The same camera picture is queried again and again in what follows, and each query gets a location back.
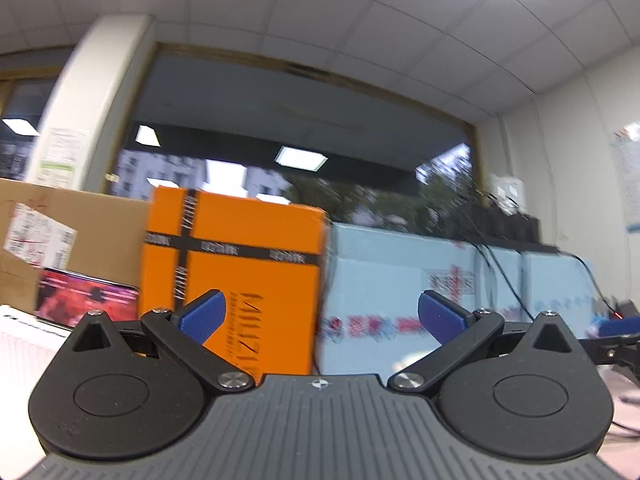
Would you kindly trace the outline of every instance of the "paper notice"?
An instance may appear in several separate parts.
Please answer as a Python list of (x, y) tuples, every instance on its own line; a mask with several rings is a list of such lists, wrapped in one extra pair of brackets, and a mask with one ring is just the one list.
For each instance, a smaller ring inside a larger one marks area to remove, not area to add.
[(34, 267), (65, 269), (75, 240), (75, 229), (16, 204), (4, 250)]
[(618, 136), (612, 147), (622, 186), (626, 230), (640, 232), (640, 142)]
[(71, 188), (86, 139), (87, 132), (82, 130), (51, 128), (38, 165), (35, 184)]

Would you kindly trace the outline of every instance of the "orange box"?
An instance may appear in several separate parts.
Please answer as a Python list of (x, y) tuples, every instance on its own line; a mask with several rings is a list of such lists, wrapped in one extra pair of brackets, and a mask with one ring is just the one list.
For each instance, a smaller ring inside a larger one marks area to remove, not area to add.
[(140, 314), (177, 309), (209, 289), (226, 298), (206, 348), (259, 381), (309, 374), (318, 314), (322, 210), (159, 187), (140, 278)]

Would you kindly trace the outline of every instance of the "circular pad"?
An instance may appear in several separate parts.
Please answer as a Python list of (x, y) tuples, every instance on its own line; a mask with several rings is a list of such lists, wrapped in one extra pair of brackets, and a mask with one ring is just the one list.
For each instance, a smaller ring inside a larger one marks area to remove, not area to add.
[(507, 377), (494, 386), (494, 399), (514, 415), (549, 416), (559, 412), (569, 400), (562, 384), (539, 375)]
[(460, 438), (509, 459), (595, 451), (610, 425), (610, 395), (593, 364), (558, 361), (541, 351), (471, 363), (442, 383), (440, 413)]
[(137, 377), (122, 374), (91, 378), (78, 386), (76, 406), (98, 416), (127, 415), (142, 406), (149, 396), (149, 387)]
[(82, 460), (130, 460), (178, 440), (199, 420), (205, 395), (169, 358), (96, 349), (48, 368), (29, 403), (49, 451)]

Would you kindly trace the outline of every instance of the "red screen display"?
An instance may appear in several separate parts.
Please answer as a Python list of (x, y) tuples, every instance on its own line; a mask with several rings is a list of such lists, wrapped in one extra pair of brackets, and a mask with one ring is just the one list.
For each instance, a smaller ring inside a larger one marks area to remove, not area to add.
[(138, 316), (138, 291), (80, 274), (45, 269), (38, 289), (36, 316), (76, 326), (85, 312), (100, 309), (113, 321)]

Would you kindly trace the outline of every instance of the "gray ribbed plate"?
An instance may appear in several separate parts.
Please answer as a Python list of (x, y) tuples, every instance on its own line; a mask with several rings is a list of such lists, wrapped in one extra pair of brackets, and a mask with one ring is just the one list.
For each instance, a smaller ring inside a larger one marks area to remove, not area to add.
[(24, 478), (620, 480), (591, 455), (526, 465), (480, 453), (453, 437), (426, 400), (391, 393), (376, 376), (315, 379), (268, 376), (255, 390), (221, 397), (194, 431), (153, 456), (91, 464), (49, 455)]

